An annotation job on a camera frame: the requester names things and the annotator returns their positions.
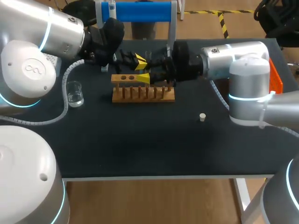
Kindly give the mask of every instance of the wooden peg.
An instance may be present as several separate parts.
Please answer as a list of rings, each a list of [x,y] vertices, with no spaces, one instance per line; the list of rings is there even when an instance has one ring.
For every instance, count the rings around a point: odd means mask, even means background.
[[[122,87],[122,98],[124,99],[126,97],[126,88]]]
[[[171,91],[171,82],[169,82],[169,84],[168,84],[167,91]]]
[[[117,84],[116,84],[116,92],[118,93],[119,91],[120,91],[120,84],[117,83]]]
[[[154,99],[157,98],[157,87],[154,87]]]
[[[133,99],[133,87],[130,86],[130,98]]]
[[[145,87],[145,98],[149,98],[149,87]]]
[[[164,98],[164,92],[165,92],[165,86],[162,87],[162,96],[161,96],[162,99]]]
[[[138,87],[138,98],[141,96],[141,86]]]

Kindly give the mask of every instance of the wooden test tube rack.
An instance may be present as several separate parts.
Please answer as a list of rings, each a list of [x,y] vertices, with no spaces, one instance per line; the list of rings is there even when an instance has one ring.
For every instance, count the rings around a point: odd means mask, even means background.
[[[174,88],[171,86],[156,87],[146,85],[145,87],[125,87],[124,84],[140,83],[137,75],[112,75],[111,83],[113,88],[113,103],[167,103],[175,102]]]

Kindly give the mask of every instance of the glowing blue ring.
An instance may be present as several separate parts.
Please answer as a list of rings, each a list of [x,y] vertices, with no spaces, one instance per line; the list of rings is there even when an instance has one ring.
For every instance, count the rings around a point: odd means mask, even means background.
[[[232,46],[230,44],[226,44],[226,46],[229,48],[229,49],[232,49]],[[233,62],[235,61],[235,55],[234,54],[231,54],[232,58],[233,58]]]
[[[269,98],[270,94],[269,95],[266,95],[264,97],[257,97],[257,98],[240,98],[240,97],[234,97],[232,95],[228,95],[230,98],[232,99],[235,99],[235,100],[241,100],[241,101],[258,101],[258,100],[264,100],[264,99],[267,99]]]
[[[290,185],[290,179],[289,179],[289,171],[290,171],[290,166],[291,166],[291,163],[293,162],[293,160],[290,161],[289,165],[288,165],[288,168],[286,169],[286,185],[288,187],[288,190],[289,190],[289,193],[290,193],[290,196],[291,196],[291,199],[292,201],[294,202],[296,208],[299,210],[299,204],[292,192],[292,189],[291,189],[291,185]]]
[[[0,93],[0,98],[2,98],[2,99],[3,99],[6,103],[8,103],[9,105],[11,105],[11,106],[15,106],[15,107],[19,107],[19,108],[28,108],[28,107],[31,107],[31,106],[34,106],[34,105],[38,104],[38,102],[41,101],[41,100],[38,100],[38,101],[37,101],[36,103],[34,103],[34,104],[27,105],[27,106],[21,106],[21,105],[16,105],[16,104],[13,104],[13,103],[9,102],[7,99],[5,99],[5,98],[1,95],[1,93]]]
[[[50,29],[51,29],[51,25],[52,25],[52,15],[53,15],[53,9],[51,7],[49,7],[49,19],[48,19],[48,25],[47,25],[47,29],[46,29],[46,33],[45,36],[43,37],[43,41],[41,46],[39,47],[39,50],[42,51],[42,49],[44,48],[44,46],[46,45],[47,39],[49,37],[50,34]]]
[[[54,220],[53,220],[50,224],[54,224],[54,223],[56,222],[56,220],[58,219],[59,214],[61,213],[61,210],[62,210],[62,208],[63,208],[63,206],[64,206],[64,200],[65,200],[65,185],[64,185],[64,181],[63,181],[63,180],[62,180],[62,184],[63,184],[63,186],[64,186],[64,197],[63,197],[63,199],[62,199],[61,206],[60,206],[60,209],[59,209],[57,215],[55,216]]]

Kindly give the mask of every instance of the white cap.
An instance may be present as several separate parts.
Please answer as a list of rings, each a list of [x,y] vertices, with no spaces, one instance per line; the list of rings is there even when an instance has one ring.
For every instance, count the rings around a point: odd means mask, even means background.
[[[38,47],[25,41],[11,41],[1,53],[5,83],[16,94],[40,98],[56,80],[55,68]]]
[[[206,115],[205,115],[204,113],[201,113],[201,114],[199,115],[199,120],[200,120],[200,121],[205,121],[205,119],[206,119]]]
[[[35,132],[0,126],[0,223],[17,223],[48,195],[56,160],[48,143]]]

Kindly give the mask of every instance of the wooden floor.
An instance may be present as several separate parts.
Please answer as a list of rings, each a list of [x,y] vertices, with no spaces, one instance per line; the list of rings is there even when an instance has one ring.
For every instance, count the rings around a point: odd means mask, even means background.
[[[39,0],[55,6],[53,0]],[[60,7],[64,0],[57,0]],[[254,10],[260,0],[186,0],[186,11]],[[230,38],[263,38],[252,14],[225,14]],[[126,25],[125,39],[131,39]],[[157,39],[166,39],[168,24],[157,26]],[[218,17],[186,14],[177,24],[178,39],[223,38]],[[299,62],[297,49],[284,49],[288,61]],[[250,197],[263,179],[247,180]],[[230,180],[108,181],[68,183],[70,224],[236,224],[240,223]]]

